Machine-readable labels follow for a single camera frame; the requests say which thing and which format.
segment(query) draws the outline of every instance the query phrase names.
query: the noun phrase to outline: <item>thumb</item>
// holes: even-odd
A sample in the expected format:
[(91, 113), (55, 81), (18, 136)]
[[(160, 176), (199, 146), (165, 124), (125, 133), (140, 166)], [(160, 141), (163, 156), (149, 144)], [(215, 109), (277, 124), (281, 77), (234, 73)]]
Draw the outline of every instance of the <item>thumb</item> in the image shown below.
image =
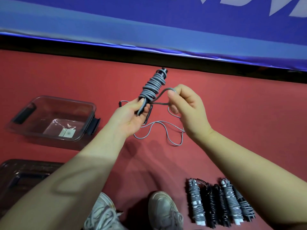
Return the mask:
[(139, 109), (142, 107), (143, 103), (144, 103), (144, 98), (142, 98), (142, 99), (141, 99), (140, 101), (138, 101), (138, 102), (133, 102), (133, 103), (131, 103), (131, 104), (129, 105), (129, 107), (130, 107), (131, 109), (133, 109), (133, 111), (137, 111), (137, 110), (139, 110)]
[(167, 96), (169, 97), (170, 102), (177, 107), (181, 115), (186, 115), (190, 108), (192, 108), (183, 97), (172, 90), (167, 92)]

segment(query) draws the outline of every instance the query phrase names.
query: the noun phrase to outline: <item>fingernail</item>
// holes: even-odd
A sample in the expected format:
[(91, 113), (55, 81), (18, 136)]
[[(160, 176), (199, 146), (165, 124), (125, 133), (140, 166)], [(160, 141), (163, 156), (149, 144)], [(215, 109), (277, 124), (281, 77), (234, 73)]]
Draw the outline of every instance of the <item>fingernail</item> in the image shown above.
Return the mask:
[(167, 92), (167, 96), (168, 96), (168, 97), (173, 97), (173, 96), (175, 95), (175, 93), (176, 93), (176, 92), (174, 92), (173, 90), (169, 90), (169, 91)]

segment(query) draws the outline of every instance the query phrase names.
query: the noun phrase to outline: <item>white sticker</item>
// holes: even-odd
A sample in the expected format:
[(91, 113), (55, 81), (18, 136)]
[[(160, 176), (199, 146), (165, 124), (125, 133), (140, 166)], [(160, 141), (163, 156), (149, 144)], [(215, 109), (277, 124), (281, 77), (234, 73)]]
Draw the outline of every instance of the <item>white sticker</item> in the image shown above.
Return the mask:
[(59, 136), (63, 136), (65, 134), (65, 132), (67, 131), (67, 128), (63, 128), (61, 133), (59, 134)]
[(75, 129), (67, 129), (63, 137), (72, 138), (75, 134)]

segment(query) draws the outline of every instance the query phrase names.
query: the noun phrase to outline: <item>red mat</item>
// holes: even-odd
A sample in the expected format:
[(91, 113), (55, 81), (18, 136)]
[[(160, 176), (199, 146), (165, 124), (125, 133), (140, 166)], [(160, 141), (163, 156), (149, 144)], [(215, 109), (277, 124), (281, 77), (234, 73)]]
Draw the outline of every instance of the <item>red mat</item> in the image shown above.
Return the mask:
[[(101, 127), (120, 100), (136, 98), (158, 67), (0, 50), (0, 162), (11, 158), (67, 162), (77, 152), (26, 143), (7, 133), (6, 123), (40, 95), (93, 102)], [(185, 84), (204, 101), (211, 126), (242, 146), (307, 180), (307, 86), (221, 74), (169, 69), (166, 87)], [(167, 101), (163, 96), (160, 101)], [(149, 121), (166, 120), (181, 127), (165, 106), (154, 106)], [(144, 136), (148, 129), (137, 135)], [(180, 134), (170, 131), (180, 142)], [(186, 135), (183, 145), (171, 146), (163, 126), (156, 124), (143, 140), (130, 137), (103, 191), (130, 229), (148, 223), (146, 198), (163, 190), (184, 216), (185, 229), (205, 229), (191, 223), (185, 193), (187, 178), (215, 183), (219, 169)], [(270, 229), (260, 217), (233, 229)]]

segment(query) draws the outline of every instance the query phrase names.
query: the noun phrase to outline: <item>shoe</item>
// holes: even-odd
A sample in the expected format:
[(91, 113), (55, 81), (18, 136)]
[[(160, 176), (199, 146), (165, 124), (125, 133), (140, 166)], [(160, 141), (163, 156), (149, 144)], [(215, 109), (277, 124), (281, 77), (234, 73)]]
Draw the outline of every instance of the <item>shoe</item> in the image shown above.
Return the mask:
[(148, 216), (154, 230), (182, 230), (183, 216), (172, 198), (163, 191), (155, 192), (149, 199)]
[(84, 230), (127, 230), (119, 221), (114, 203), (105, 194), (100, 193), (99, 197), (84, 222)]

